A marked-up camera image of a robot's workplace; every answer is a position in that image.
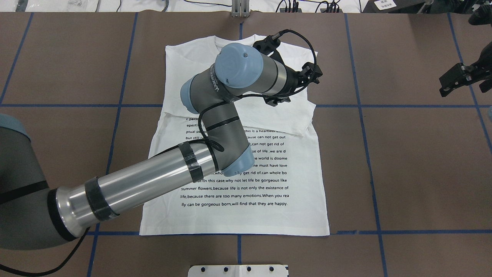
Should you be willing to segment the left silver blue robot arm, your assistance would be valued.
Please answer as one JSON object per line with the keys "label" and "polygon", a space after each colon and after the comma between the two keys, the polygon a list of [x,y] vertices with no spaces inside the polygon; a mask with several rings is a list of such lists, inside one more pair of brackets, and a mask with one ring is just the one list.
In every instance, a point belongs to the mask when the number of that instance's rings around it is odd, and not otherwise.
{"label": "left silver blue robot arm", "polygon": [[211,66],[180,89],[182,105],[198,116],[200,137],[74,187],[49,188],[31,139],[15,117],[1,115],[1,248],[37,250],[75,239],[158,196],[222,172],[234,176],[254,164],[235,102],[260,97],[270,106],[319,83],[317,61],[295,71],[277,48],[281,30],[254,42],[223,46]]}

